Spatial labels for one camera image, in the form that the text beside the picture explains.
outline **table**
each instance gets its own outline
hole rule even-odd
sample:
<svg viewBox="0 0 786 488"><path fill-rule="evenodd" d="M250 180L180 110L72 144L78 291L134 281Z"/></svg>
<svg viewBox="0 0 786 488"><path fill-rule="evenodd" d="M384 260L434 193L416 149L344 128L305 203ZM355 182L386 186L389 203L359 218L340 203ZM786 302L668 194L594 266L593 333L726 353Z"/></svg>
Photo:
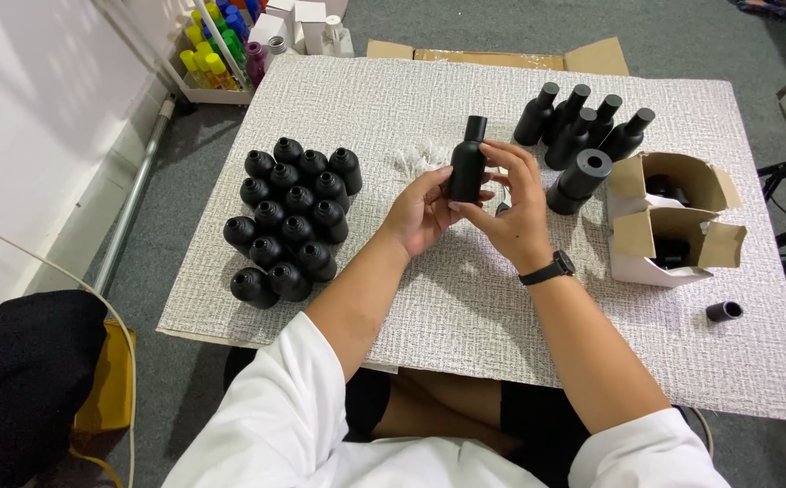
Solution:
<svg viewBox="0 0 786 488"><path fill-rule="evenodd" d="M614 281L601 192L577 216L551 215L550 236L571 255L589 293L673 402L786 419L786 282L733 89L721 81L280 56L248 108L158 330L264 345L304 306L285 302L256 310L228 291L231 276L248 261L225 243L221 228L231 216L250 215L238 197L249 150L271 151L288 136L305 149L329 154L344 146L359 155L365 186L348 214L351 237L337 250L343 267L408 183L397 150L423 141L453 146L472 114L488 117L487 138L510 140L526 101L547 81L560 85L561 99L574 84L588 84L592 107L607 94L620 95L619 121L637 108L652 108L658 117L642 150L693 155L730 172L744 205L720 220L748 227L743 264L717 269L708 280L676 289ZM540 160L543 150L535 151ZM545 188L556 175L543 167ZM367 361L560 385L515 275L483 234L467 221L456 224L409 266ZM744 317L708 322L704 307L721 300L740 302Z"/></svg>

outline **wristwatch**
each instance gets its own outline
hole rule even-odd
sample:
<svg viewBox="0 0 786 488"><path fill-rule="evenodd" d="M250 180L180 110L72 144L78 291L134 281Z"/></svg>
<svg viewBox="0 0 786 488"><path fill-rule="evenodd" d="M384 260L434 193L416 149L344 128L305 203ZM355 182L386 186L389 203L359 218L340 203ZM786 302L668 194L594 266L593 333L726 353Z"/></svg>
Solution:
<svg viewBox="0 0 786 488"><path fill-rule="evenodd" d="M572 276L576 271L577 268L573 266L571 258L567 257L565 251L558 250L552 253L552 263L549 266L529 272L525 276L521 274L519 282L525 286L537 285L556 276Z"/></svg>

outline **person's right hand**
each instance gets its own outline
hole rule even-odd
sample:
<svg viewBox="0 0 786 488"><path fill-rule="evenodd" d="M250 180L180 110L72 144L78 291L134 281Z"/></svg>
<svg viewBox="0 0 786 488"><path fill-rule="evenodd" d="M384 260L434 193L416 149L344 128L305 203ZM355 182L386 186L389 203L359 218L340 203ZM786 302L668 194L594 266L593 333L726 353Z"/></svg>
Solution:
<svg viewBox="0 0 786 488"><path fill-rule="evenodd" d="M500 141L485 140L481 152L488 167L507 170L507 174L490 173L490 180L507 187L510 209L492 217L473 203L450 202L448 206L481 229L519 274L548 266L552 246L547 237L547 198L537 161L526 150Z"/></svg>

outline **white shirt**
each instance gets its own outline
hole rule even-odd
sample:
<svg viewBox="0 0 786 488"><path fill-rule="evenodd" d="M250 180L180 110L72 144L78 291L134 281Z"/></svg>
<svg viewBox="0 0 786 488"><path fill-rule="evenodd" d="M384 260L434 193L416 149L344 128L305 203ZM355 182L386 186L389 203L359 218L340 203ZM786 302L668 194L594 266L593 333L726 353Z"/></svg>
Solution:
<svg viewBox="0 0 786 488"><path fill-rule="evenodd" d="M236 377L164 487L545 486L467 439L342 442L344 391L333 349L298 314ZM571 488L728 486L672 408L586 440L568 481Z"/></svg>

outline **yellow cap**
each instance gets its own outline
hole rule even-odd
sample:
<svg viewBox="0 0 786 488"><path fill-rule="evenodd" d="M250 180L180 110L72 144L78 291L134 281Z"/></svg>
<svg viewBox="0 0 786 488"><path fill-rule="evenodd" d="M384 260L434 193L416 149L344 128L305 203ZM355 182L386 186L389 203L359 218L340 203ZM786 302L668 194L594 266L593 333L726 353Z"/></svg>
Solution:
<svg viewBox="0 0 786 488"><path fill-rule="evenodd" d="M198 42L197 52L203 53L204 56L206 56L207 54L213 54L213 46L210 46L209 42L206 41Z"/></svg>
<svg viewBox="0 0 786 488"><path fill-rule="evenodd" d="M215 53L206 56L206 64L209 65L209 69L212 70L216 75L220 75L227 71L224 61L221 61L219 55Z"/></svg>
<svg viewBox="0 0 786 488"><path fill-rule="evenodd" d="M206 11L209 12L209 17L213 17L213 20L221 18L221 10L214 2L206 4Z"/></svg>
<svg viewBox="0 0 786 488"><path fill-rule="evenodd" d="M201 42L205 42L206 39L203 37L203 33L201 33L201 28L196 25L189 25L185 28L185 35L188 36L188 39L194 44L196 48L198 44Z"/></svg>
<svg viewBox="0 0 786 488"><path fill-rule="evenodd" d="M198 51L194 53L194 62L197 63L197 67L201 69L201 71L209 71L209 65L206 64L206 55L202 52Z"/></svg>
<svg viewBox="0 0 786 488"><path fill-rule="evenodd" d="M192 50L184 50L179 53L179 58L182 60L182 63L185 64L185 67L189 71L197 71L197 62L194 61L194 51Z"/></svg>

